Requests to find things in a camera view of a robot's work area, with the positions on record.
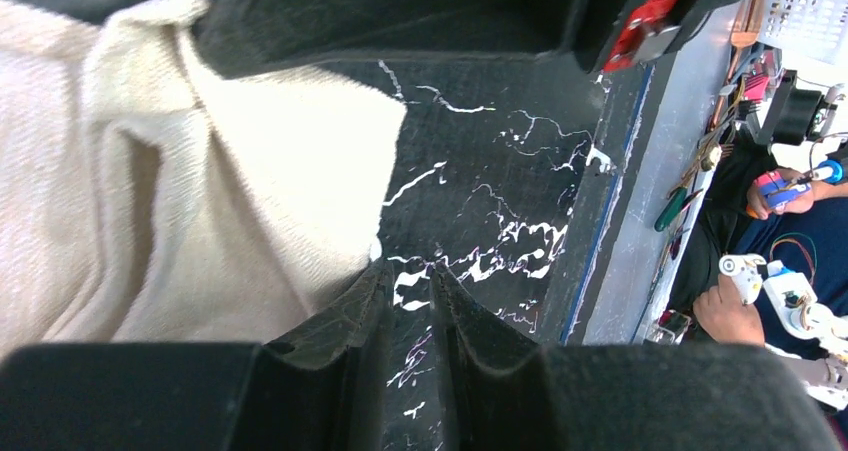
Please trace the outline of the white teleoperation controller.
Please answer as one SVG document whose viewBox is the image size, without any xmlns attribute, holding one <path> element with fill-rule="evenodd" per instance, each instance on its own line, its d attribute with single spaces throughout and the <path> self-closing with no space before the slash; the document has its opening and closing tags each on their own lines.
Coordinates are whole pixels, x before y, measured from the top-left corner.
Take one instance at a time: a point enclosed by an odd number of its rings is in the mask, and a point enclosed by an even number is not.
<svg viewBox="0 0 848 451">
<path fill-rule="evenodd" d="M 725 255 L 718 268 L 733 281 L 745 305 L 765 295 L 789 335 L 815 340 L 829 354 L 847 359 L 847 318 L 819 302 L 804 274 L 757 254 Z"/>
</svg>

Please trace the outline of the operator right hand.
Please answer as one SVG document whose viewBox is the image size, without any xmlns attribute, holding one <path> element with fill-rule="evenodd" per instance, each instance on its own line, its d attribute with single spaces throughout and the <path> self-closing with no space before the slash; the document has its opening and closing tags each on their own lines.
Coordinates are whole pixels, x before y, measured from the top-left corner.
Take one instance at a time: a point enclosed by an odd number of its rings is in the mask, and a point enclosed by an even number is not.
<svg viewBox="0 0 848 451">
<path fill-rule="evenodd" d="M 736 285 L 726 275 L 720 274 L 717 284 L 695 299 L 693 312 L 699 325 L 719 343 L 765 346 L 757 308 L 742 301 Z"/>
</svg>

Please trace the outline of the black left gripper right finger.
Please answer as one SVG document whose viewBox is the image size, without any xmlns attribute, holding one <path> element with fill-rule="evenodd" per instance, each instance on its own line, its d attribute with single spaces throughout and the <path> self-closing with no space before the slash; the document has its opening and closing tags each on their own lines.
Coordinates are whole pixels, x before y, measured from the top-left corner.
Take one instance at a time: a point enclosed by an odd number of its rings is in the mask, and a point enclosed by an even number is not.
<svg viewBox="0 0 848 451">
<path fill-rule="evenodd" d="M 452 450 L 837 450 L 790 369 L 748 345 L 540 344 L 446 268 L 430 284 Z"/>
</svg>

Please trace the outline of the beige cloth napkin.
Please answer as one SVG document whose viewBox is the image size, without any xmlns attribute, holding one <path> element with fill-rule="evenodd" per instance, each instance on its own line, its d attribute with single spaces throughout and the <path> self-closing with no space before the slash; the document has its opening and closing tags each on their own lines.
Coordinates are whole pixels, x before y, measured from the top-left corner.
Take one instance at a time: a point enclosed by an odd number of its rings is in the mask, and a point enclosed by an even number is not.
<svg viewBox="0 0 848 451">
<path fill-rule="evenodd" d="M 373 256 L 403 104 L 307 66 L 226 79 L 207 0 L 91 25 L 1 2 L 1 351 L 266 341 Z"/>
</svg>

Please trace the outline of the operator dark blue torso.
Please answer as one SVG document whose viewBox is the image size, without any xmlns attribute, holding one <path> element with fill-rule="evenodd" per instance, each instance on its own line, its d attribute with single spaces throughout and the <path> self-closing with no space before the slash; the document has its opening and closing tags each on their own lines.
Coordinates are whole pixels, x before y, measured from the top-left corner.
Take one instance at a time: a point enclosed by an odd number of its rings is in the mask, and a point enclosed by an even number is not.
<svg viewBox="0 0 848 451">
<path fill-rule="evenodd" d="M 780 260 L 811 281 L 818 301 L 834 315 L 847 315 L 847 200 L 815 203 L 802 214 L 745 218 L 732 254 L 758 254 Z"/>
</svg>

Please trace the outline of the green handled screwdriver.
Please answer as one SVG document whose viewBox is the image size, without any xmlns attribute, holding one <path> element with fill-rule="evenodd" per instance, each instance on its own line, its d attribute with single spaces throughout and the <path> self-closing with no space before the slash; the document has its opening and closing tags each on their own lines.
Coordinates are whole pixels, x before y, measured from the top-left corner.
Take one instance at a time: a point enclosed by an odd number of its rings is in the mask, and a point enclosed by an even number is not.
<svg viewBox="0 0 848 451">
<path fill-rule="evenodd" d="M 702 192 L 702 189 L 692 191 L 686 187 L 676 187 L 669 195 L 667 204 L 655 220 L 653 229 L 656 232 L 665 231 Z"/>
</svg>

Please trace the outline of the operator left hand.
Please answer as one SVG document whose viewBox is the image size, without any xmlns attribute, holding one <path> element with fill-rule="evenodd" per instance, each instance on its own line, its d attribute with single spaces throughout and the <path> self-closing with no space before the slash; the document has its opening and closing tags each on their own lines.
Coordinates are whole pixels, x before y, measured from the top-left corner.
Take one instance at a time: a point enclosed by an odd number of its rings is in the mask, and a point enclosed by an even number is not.
<svg viewBox="0 0 848 451">
<path fill-rule="evenodd" d="M 804 213 L 814 201 L 813 186 L 804 173 L 778 168 L 754 179 L 747 193 L 746 213 L 765 220 L 776 214 Z"/>
</svg>

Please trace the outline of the white plastic basket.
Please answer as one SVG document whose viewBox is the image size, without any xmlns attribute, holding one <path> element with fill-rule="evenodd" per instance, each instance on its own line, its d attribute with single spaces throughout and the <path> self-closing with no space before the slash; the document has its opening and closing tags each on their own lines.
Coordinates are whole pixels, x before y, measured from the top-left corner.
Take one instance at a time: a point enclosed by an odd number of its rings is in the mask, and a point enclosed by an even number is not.
<svg viewBox="0 0 848 451">
<path fill-rule="evenodd" d="M 763 0 L 759 41 L 827 64 L 847 62 L 847 0 Z"/>
</svg>

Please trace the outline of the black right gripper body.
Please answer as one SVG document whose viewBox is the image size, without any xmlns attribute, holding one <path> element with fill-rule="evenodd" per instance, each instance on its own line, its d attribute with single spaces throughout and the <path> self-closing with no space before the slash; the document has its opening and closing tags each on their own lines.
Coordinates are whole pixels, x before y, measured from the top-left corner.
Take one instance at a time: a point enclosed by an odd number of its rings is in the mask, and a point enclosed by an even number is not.
<svg viewBox="0 0 848 451">
<path fill-rule="evenodd" d="M 680 50 L 740 0 L 210 0 L 200 55 L 243 77 L 335 61 L 540 61 L 612 72 Z"/>
</svg>

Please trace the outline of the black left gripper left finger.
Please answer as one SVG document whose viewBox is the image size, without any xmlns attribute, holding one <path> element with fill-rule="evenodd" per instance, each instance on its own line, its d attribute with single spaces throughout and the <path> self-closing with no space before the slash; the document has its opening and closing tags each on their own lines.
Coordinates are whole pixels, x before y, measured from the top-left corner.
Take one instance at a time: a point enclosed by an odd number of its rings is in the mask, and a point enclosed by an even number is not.
<svg viewBox="0 0 848 451">
<path fill-rule="evenodd" d="M 381 262 L 281 337 L 33 345 L 1 365 L 5 450 L 376 450 L 393 314 Z"/>
</svg>

